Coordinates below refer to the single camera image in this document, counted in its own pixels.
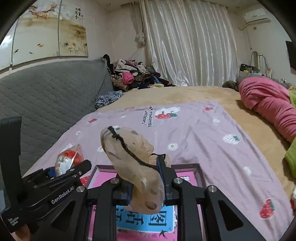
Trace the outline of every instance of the silver bolt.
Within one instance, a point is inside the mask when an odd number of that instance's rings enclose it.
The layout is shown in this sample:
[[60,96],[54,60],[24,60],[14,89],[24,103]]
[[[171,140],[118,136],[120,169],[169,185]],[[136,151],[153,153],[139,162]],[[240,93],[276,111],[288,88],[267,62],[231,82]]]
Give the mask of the silver bolt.
[[213,186],[213,185],[209,186],[208,189],[209,189],[210,192],[216,192],[217,191],[217,188],[215,186]]
[[85,187],[84,186],[76,187],[76,191],[77,192],[83,192],[84,190],[85,190]]
[[110,182],[112,183],[112,184],[117,184],[117,183],[119,183],[119,179],[118,178],[112,178],[111,180],[110,180]]
[[176,178],[174,179],[174,183],[180,184],[180,183],[182,183],[182,182],[183,182],[183,179],[180,178],[180,177],[176,177]]

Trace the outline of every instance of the green fabric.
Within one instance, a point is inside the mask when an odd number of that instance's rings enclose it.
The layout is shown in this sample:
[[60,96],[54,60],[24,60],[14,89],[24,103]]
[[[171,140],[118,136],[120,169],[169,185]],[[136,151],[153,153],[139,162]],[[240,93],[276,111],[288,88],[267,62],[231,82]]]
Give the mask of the green fabric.
[[[296,91],[289,91],[291,104],[296,109]],[[293,177],[296,178],[296,138],[294,138],[292,144],[285,154],[285,158],[289,164]]]

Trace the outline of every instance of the pink comforter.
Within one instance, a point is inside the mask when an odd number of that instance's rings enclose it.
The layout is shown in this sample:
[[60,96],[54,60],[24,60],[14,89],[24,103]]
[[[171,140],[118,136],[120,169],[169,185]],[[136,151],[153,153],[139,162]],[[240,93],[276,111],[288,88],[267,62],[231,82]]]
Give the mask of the pink comforter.
[[296,136],[296,109],[289,91],[268,78],[250,77],[239,85],[244,105],[274,125],[277,131],[292,142]]

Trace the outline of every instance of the bed headboard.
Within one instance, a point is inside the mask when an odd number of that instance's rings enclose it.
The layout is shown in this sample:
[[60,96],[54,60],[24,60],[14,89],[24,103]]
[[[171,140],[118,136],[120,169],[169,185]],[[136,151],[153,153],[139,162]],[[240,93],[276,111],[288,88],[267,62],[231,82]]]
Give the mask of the bed headboard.
[[22,116],[22,175],[65,131],[95,110],[97,94],[112,90],[101,58],[38,65],[0,79],[0,118]]

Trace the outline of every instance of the ceiling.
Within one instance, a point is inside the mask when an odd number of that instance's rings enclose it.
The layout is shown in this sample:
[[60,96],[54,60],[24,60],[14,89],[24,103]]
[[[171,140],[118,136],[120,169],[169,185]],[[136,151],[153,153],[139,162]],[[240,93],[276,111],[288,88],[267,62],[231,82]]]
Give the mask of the ceiling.
[[[111,12],[114,10],[120,9],[120,6],[129,2],[130,0],[93,0],[98,5],[102,6],[107,11]],[[218,3],[228,7],[231,12],[239,12],[244,10],[250,6],[258,4],[257,0],[205,0],[214,3]]]

